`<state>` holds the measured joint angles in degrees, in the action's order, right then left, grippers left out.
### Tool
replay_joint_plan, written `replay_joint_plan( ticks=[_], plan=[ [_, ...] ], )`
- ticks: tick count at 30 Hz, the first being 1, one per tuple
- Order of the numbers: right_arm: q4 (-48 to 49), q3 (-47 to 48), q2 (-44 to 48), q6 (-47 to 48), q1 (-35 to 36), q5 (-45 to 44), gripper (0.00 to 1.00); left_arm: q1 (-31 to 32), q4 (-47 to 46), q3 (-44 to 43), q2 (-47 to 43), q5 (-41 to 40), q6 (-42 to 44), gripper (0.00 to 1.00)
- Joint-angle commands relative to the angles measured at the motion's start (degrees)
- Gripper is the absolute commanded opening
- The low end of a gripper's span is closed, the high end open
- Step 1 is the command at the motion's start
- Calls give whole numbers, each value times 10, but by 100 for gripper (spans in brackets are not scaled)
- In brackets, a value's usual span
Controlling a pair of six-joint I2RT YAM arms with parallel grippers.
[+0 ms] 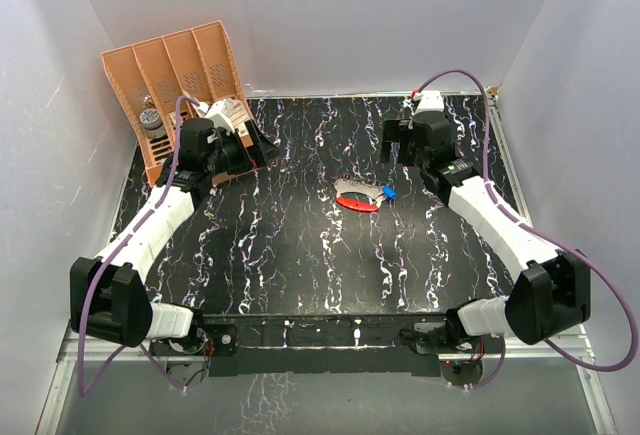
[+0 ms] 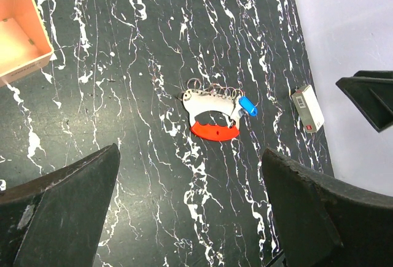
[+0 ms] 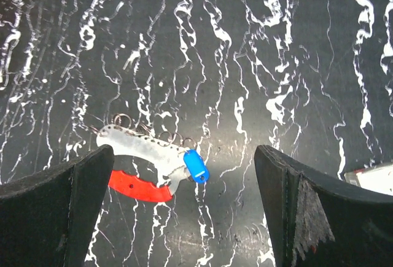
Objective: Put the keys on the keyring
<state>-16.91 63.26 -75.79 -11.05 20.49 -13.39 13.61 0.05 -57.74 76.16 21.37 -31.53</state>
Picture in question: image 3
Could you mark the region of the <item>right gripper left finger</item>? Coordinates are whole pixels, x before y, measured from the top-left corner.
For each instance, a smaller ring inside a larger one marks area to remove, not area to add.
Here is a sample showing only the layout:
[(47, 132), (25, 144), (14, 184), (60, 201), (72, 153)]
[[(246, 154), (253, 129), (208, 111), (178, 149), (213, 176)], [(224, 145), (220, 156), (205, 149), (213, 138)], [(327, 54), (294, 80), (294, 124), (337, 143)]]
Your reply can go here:
[(1, 266), (83, 266), (113, 165), (103, 145), (1, 185)]

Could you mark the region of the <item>white and red keyring holder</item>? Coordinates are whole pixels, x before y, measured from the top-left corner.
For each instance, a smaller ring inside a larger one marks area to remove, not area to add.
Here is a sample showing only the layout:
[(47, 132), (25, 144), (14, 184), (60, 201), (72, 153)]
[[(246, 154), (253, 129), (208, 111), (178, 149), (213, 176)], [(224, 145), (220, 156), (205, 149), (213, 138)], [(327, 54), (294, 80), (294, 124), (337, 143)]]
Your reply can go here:
[(109, 187), (129, 198), (151, 203), (171, 200), (183, 180), (192, 180), (183, 157), (196, 147), (196, 142), (177, 132), (155, 134), (141, 123), (131, 126), (127, 114), (117, 114), (112, 121), (96, 128), (89, 127), (96, 136), (98, 147), (109, 145), (115, 156), (129, 158), (133, 169), (114, 169)]

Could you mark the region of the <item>blue key tag with key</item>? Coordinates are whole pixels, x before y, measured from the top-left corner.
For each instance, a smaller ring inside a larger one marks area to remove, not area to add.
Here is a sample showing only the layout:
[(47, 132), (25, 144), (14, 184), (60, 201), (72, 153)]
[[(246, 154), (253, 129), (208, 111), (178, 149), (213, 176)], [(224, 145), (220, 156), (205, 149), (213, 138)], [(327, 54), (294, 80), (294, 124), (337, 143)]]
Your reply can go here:
[(182, 180), (191, 178), (191, 181), (205, 184), (209, 179), (209, 171), (196, 150), (190, 149), (180, 152), (179, 158), (181, 165), (169, 175), (169, 192), (172, 195), (175, 194)]

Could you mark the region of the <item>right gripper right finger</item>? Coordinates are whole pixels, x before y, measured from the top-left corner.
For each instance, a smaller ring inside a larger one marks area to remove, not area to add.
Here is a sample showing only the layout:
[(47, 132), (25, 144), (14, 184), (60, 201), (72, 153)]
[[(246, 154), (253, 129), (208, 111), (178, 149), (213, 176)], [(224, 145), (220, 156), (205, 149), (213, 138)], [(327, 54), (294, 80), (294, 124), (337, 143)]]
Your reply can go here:
[(255, 172), (277, 266), (391, 266), (392, 197), (323, 174), (269, 145)]

